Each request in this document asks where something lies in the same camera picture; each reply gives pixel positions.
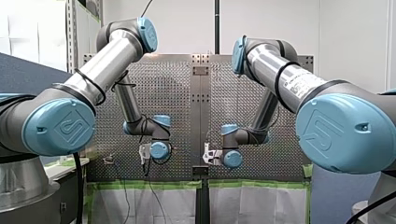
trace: blue joint cap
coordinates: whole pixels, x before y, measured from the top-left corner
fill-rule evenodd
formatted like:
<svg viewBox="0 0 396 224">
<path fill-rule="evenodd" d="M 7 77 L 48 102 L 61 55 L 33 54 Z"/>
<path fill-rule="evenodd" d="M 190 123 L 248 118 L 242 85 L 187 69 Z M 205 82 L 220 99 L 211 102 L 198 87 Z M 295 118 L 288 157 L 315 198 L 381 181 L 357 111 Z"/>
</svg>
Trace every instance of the blue joint cap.
<svg viewBox="0 0 396 224">
<path fill-rule="evenodd" d="M 244 38 L 240 37 L 233 45 L 233 57 L 231 65 L 233 72 L 238 75 L 244 74 L 244 58 L 245 58 Z"/>
<path fill-rule="evenodd" d="M 95 115 L 76 99 L 56 99 L 33 111 L 22 127 L 22 141 L 40 156 L 63 156 L 82 150 L 92 139 Z"/>
<path fill-rule="evenodd" d="M 137 30 L 142 38 L 146 51 L 151 53 L 157 50 L 157 32 L 155 31 L 155 27 L 151 20 L 145 17 L 137 18 Z"/>
<path fill-rule="evenodd" d="M 169 148 L 163 142 L 155 142 L 151 144 L 149 149 L 151 157 L 155 160 L 163 160 L 169 155 Z"/>
<path fill-rule="evenodd" d="M 154 115 L 152 119 L 165 127 L 171 127 L 171 117 L 167 115 Z"/>
<path fill-rule="evenodd" d="M 129 128 L 128 128 L 128 122 L 126 122 L 126 121 L 123 122 L 123 124 L 122 124 L 122 130 L 123 130 L 124 133 L 126 133 L 126 134 L 131 134 L 131 133 L 129 132 Z"/>
<path fill-rule="evenodd" d="M 221 135 L 227 135 L 238 131 L 238 125 L 236 124 L 224 124 L 221 126 Z"/>
<path fill-rule="evenodd" d="M 223 157 L 224 166 L 235 169 L 242 165 L 242 155 L 239 151 L 231 150 L 227 152 Z"/>
<path fill-rule="evenodd" d="M 296 132 L 306 156 L 332 172 L 375 173 L 396 159 L 393 122 L 356 96 L 332 93 L 312 99 L 297 115 Z"/>
</svg>

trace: pegboard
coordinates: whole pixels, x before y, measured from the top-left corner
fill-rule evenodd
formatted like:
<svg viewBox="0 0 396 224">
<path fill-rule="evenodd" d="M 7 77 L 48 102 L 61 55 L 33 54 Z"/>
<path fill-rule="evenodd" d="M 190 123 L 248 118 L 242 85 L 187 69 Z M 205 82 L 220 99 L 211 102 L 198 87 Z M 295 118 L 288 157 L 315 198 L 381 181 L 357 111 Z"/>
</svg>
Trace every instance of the pegboard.
<svg viewBox="0 0 396 224">
<path fill-rule="evenodd" d="M 231 56 L 211 57 L 209 119 L 212 150 L 221 149 L 219 130 L 223 124 L 236 123 L 248 127 L 256 113 L 265 88 L 246 76 L 237 78 L 232 72 Z M 313 57 L 300 56 L 299 63 L 312 71 Z M 259 146 L 240 146 L 244 162 L 241 167 L 229 170 L 223 166 L 210 166 L 209 178 L 246 178 L 281 181 L 304 179 L 303 164 L 310 163 L 300 149 L 295 135 L 295 116 L 280 107 L 276 125 L 270 130 L 270 141 Z"/>
<path fill-rule="evenodd" d="M 137 85 L 134 92 L 142 113 L 172 118 L 170 139 L 177 149 L 164 166 L 151 164 L 151 179 L 191 180 L 192 166 L 203 164 L 200 157 L 205 134 L 210 131 L 211 149 L 221 149 L 221 125 L 237 123 L 247 127 L 256 112 L 264 88 L 246 77 L 237 78 L 232 72 L 231 56 L 201 55 L 204 56 L 205 61 L 198 63 L 198 55 L 148 55 L 128 68 Z M 84 61 L 91 57 L 86 55 Z M 300 56 L 300 64 L 312 71 L 313 57 Z M 303 164 L 310 161 L 298 145 L 295 117 L 283 108 L 279 111 L 268 144 L 241 146 L 243 166 L 232 171 L 212 166 L 209 178 L 303 180 Z M 116 96 L 109 92 L 106 102 L 97 108 L 95 157 L 88 166 L 89 181 L 144 179 L 138 154 L 139 136 L 124 134 L 123 121 Z M 145 142 L 149 142 L 149 137 L 145 137 Z M 103 158 L 110 154 L 118 168 L 104 164 Z"/>
<path fill-rule="evenodd" d="M 128 68 L 134 92 L 142 114 L 169 115 L 172 120 L 170 142 L 171 160 L 165 165 L 152 163 L 150 179 L 191 180 L 191 60 L 187 56 L 145 57 Z M 97 108 L 95 159 L 88 166 L 88 181 L 107 181 L 117 178 L 143 179 L 138 154 L 140 136 L 126 135 L 120 106 L 113 92 L 107 93 L 106 102 Z M 148 143 L 150 137 L 143 138 Z M 117 167 L 104 165 L 103 158 L 114 155 Z"/>
</svg>

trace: cable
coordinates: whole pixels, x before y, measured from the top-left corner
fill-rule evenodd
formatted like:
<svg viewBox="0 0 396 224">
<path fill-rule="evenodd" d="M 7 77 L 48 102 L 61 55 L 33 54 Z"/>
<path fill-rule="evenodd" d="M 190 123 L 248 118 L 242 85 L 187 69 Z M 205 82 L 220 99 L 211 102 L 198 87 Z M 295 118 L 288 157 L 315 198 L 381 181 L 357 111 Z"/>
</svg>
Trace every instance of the cable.
<svg viewBox="0 0 396 224">
<path fill-rule="evenodd" d="M 370 205 L 368 205 L 367 207 L 365 207 L 364 209 L 362 209 L 361 211 L 359 211 L 359 213 L 355 214 L 353 217 L 351 217 L 346 224 L 355 224 L 358 220 L 359 217 L 363 216 L 364 214 L 370 212 L 371 210 L 377 208 L 379 205 L 386 203 L 392 199 L 396 198 L 396 191 L 394 191 L 393 193 L 383 197 L 382 199 L 376 201 L 375 203 L 372 203 Z"/>
<path fill-rule="evenodd" d="M 174 149 L 173 149 L 172 144 L 170 144 L 170 143 L 168 143 L 168 144 L 169 144 L 169 146 L 171 147 L 171 150 L 169 151 L 169 156 L 165 159 L 165 161 L 156 161 L 156 160 L 152 159 L 152 161 L 154 161 L 155 164 L 157 164 L 157 165 L 164 165 L 164 164 L 166 164 L 167 162 L 169 162 L 169 160 L 171 159 L 171 157 L 172 157 L 172 151 L 173 151 Z"/>
<path fill-rule="evenodd" d="M 274 120 L 274 122 L 268 127 L 268 129 L 274 127 L 277 123 L 277 121 L 279 120 L 279 116 L 280 116 L 280 106 L 277 107 L 277 114 L 276 114 L 276 119 Z"/>
<path fill-rule="evenodd" d="M 128 75 L 128 73 L 129 73 L 129 71 L 128 71 L 128 70 L 125 70 L 124 74 L 122 74 L 122 76 L 119 78 L 119 80 L 117 80 L 117 81 L 113 84 L 113 86 L 111 87 L 111 91 L 112 91 L 112 92 L 114 92 L 114 88 L 116 88 L 117 85 L 120 85 L 120 86 L 131 86 L 132 88 L 133 88 L 133 87 L 136 87 L 136 84 L 132 84 L 132 83 L 120 83 L 120 82 Z"/>
<path fill-rule="evenodd" d="M 77 219 L 76 224 L 82 224 L 82 209 L 84 206 L 84 182 L 82 178 L 82 167 L 79 161 L 78 152 L 73 153 L 77 170 L 77 185 L 78 185 L 78 206 L 77 206 Z"/>
<path fill-rule="evenodd" d="M 124 219 L 124 221 L 123 221 L 123 223 L 122 224 L 126 224 L 126 222 L 128 221 L 128 219 L 129 219 L 129 214 L 131 213 L 131 204 L 129 203 L 129 199 L 128 199 L 128 192 L 126 191 L 126 180 L 125 180 L 125 178 L 122 178 L 122 176 L 120 175 L 120 172 L 119 172 L 119 165 L 115 162 L 114 163 L 114 167 L 116 168 L 116 173 L 117 173 L 117 176 L 119 177 L 119 179 L 122 181 L 122 184 L 123 184 L 123 188 L 124 188 L 124 194 L 125 194 L 125 201 L 126 201 L 126 203 L 128 204 L 128 213 L 127 213 L 127 215 L 126 215 L 126 218 Z"/>
<path fill-rule="evenodd" d="M 143 11 L 143 13 L 142 13 L 142 16 L 141 16 L 141 17 L 144 17 L 144 16 L 145 16 L 145 14 L 146 14 L 146 11 L 149 9 L 149 5 L 151 4 L 151 2 L 152 2 L 152 0 L 149 0 L 149 2 L 148 2 L 148 4 L 146 5 L 146 8 L 145 8 L 145 10 Z"/>
<path fill-rule="evenodd" d="M 75 68 L 75 71 L 77 74 L 79 74 L 80 76 L 82 76 L 82 78 L 84 78 L 84 80 L 89 81 L 97 90 L 99 90 L 99 92 L 102 95 L 102 101 L 100 101 L 99 103 L 97 103 L 96 105 L 102 105 L 105 100 L 106 100 L 106 93 L 102 90 L 102 88 L 96 84 L 92 79 L 90 79 L 89 77 L 87 77 L 85 74 L 83 74 L 81 71 L 79 71 L 78 68 Z"/>
<path fill-rule="evenodd" d="M 148 185 L 149 185 L 149 187 L 150 187 L 150 189 L 151 189 L 151 192 L 154 194 L 155 199 L 157 199 L 158 205 L 160 206 L 161 211 L 163 212 L 163 220 L 165 221 L 165 224 L 166 224 L 166 216 L 165 216 L 165 211 L 163 210 L 163 205 L 161 204 L 160 199 L 158 198 L 157 193 L 154 191 L 154 189 L 153 189 L 152 186 L 151 186 L 151 181 L 150 181 L 150 179 L 149 179 L 149 175 L 148 175 Z"/>
<path fill-rule="evenodd" d="M 164 209 L 163 209 L 163 205 L 161 204 L 160 199 L 158 198 L 157 193 L 156 193 L 156 192 L 154 191 L 154 189 L 152 188 L 152 186 L 151 186 L 151 180 L 150 180 L 150 178 L 149 178 L 149 167 L 150 167 L 150 165 L 151 165 L 151 161 L 152 161 L 152 159 L 149 159 L 149 160 L 148 160 L 148 169 L 147 169 L 147 171 L 145 172 L 145 177 L 148 178 L 148 185 L 149 185 L 149 187 L 150 187 L 150 189 L 151 189 L 151 192 L 154 194 L 155 199 L 157 200 L 158 205 L 159 205 L 160 208 L 161 208 L 161 211 L 162 211 L 162 213 L 163 213 L 163 220 L 164 220 L 164 222 L 165 222 L 165 224 L 166 224 L 166 216 L 165 216 L 165 211 L 164 211 Z"/>
<path fill-rule="evenodd" d="M 293 111 L 291 111 L 291 109 L 286 105 L 286 103 L 283 101 L 282 96 L 280 95 L 280 91 L 279 91 L 279 81 L 280 81 L 280 77 L 283 73 L 283 71 L 285 71 L 285 69 L 290 66 L 290 65 L 297 65 L 300 66 L 299 63 L 297 62 L 288 62 L 285 63 L 282 67 L 279 68 L 279 70 L 276 73 L 276 78 L 275 78 L 275 94 L 276 94 L 276 98 L 277 100 L 283 105 L 283 107 L 285 107 L 285 109 L 289 110 L 290 113 L 293 113 Z"/>
</svg>

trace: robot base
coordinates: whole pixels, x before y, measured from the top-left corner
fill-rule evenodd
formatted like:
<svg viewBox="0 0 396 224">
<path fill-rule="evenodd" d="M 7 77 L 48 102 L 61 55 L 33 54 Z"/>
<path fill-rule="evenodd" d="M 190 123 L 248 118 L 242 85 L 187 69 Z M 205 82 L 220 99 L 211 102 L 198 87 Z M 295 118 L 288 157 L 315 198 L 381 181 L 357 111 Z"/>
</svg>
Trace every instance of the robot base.
<svg viewBox="0 0 396 224">
<path fill-rule="evenodd" d="M 38 157 L 0 164 L 1 223 L 61 223 L 58 183 L 49 184 Z"/>
</svg>

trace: robot logo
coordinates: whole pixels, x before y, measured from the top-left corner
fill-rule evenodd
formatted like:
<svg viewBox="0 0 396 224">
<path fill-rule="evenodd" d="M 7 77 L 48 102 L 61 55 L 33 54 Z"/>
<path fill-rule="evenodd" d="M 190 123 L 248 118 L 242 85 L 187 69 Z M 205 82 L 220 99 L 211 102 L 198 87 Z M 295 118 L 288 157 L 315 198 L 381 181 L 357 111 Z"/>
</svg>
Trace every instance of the robot logo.
<svg viewBox="0 0 396 224">
<path fill-rule="evenodd" d="M 55 127 L 55 131 L 73 146 L 89 130 L 87 121 L 75 110 L 68 113 Z"/>
<path fill-rule="evenodd" d="M 343 127 L 329 116 L 315 111 L 309 120 L 301 140 L 307 142 L 317 151 L 327 151 L 332 140 L 343 134 Z"/>
</svg>

